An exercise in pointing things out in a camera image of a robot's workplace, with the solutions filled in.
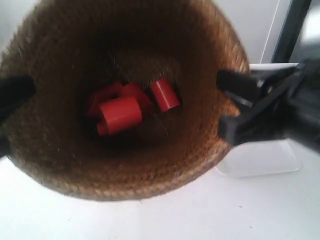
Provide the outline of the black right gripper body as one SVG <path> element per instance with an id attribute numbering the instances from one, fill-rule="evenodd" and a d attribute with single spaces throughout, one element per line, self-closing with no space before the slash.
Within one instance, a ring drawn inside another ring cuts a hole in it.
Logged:
<path id="1" fill-rule="evenodd" d="M 292 75 L 249 111 L 241 143 L 289 138 L 320 151 L 320 61 L 297 65 Z"/>

